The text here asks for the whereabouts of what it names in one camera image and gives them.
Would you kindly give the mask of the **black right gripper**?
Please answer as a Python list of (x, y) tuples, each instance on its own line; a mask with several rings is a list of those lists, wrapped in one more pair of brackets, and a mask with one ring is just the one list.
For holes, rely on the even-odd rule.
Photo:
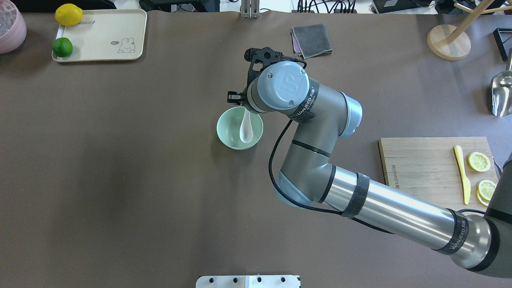
[(249, 112), (256, 114), (256, 110), (254, 109), (254, 101), (252, 99), (251, 94), (247, 90), (241, 93), (236, 91), (228, 91), (227, 101), (238, 101)]

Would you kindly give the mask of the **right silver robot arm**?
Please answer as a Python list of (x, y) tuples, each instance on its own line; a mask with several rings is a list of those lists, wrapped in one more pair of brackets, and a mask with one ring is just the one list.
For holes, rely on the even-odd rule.
[(396, 234), (438, 253), (459, 267), (485, 276), (511, 277), (511, 160), (502, 170), (494, 199), (483, 216), (468, 215), (415, 199), (396, 188), (329, 162), (338, 138), (351, 136), (362, 120), (356, 100), (309, 77), (296, 61), (258, 60), (244, 92), (228, 102), (252, 112), (280, 112), (298, 122), (276, 192), (292, 205), (337, 214)]

